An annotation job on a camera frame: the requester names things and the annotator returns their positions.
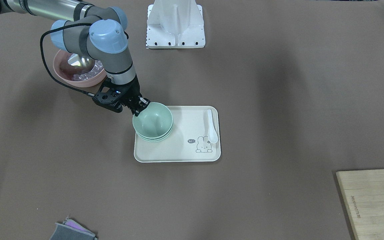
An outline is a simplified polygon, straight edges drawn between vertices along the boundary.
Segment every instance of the light blue joint cap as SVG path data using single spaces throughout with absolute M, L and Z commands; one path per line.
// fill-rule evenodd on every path
M 63 27 L 66 24 L 66 22 L 67 22 L 67 20 L 57 20 L 57 21 L 55 21 L 53 23 L 53 25 L 51 26 L 51 30 L 59 28 L 59 27 Z M 63 41 L 63 30 L 50 33 L 50 38 L 51 38 L 51 41 L 53 42 L 53 44 L 56 47 L 58 47 L 59 49 L 68 51 L 66 49 L 66 47 L 64 45 L 64 41 Z
M 118 15 L 119 21 L 121 22 L 122 29 L 124 29 L 125 31 L 128 26 L 128 19 L 125 12 L 119 7 L 109 7 L 109 8 L 112 8 L 116 12 L 116 14 Z
M 91 43 L 102 52 L 120 53 L 128 46 L 124 29 L 115 20 L 99 20 L 92 24 L 89 33 Z

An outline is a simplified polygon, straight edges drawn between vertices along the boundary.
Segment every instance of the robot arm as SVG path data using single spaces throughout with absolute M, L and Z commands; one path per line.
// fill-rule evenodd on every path
M 148 106 L 149 100 L 140 94 L 124 32 L 127 17 L 120 8 L 102 9 L 77 0 L 0 0 L 0 13 L 9 11 L 57 20 L 52 30 L 77 23 L 92 24 L 53 32 L 51 40 L 62 50 L 102 62 L 108 77 L 91 96 L 97 105 L 114 112 L 127 106 L 136 116 Z

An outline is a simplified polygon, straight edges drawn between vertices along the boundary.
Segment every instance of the white spoon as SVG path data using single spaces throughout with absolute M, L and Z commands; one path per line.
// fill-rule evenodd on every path
M 218 136 L 216 129 L 214 128 L 213 124 L 213 113 L 211 109 L 207 109 L 207 115 L 208 115 L 208 140 L 210 143 L 217 143 L 218 141 Z

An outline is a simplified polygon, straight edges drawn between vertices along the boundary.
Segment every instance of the stacked bowls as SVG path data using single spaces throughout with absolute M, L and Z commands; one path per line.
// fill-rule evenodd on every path
M 143 140 L 159 142 L 170 135 L 173 129 L 173 115 L 162 103 L 151 102 L 139 116 L 133 116 L 133 127 Z

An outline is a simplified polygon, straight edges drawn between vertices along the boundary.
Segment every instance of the brown table surface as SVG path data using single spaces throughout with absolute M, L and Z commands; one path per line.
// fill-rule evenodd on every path
M 53 21 L 0 15 L 0 239 L 69 214 L 102 240 L 351 238 L 335 172 L 384 169 L 384 0 L 200 0 L 195 50 L 145 49 L 152 1 L 91 2 L 127 13 L 145 97 L 218 110 L 222 156 L 137 162 L 128 111 L 47 75 Z

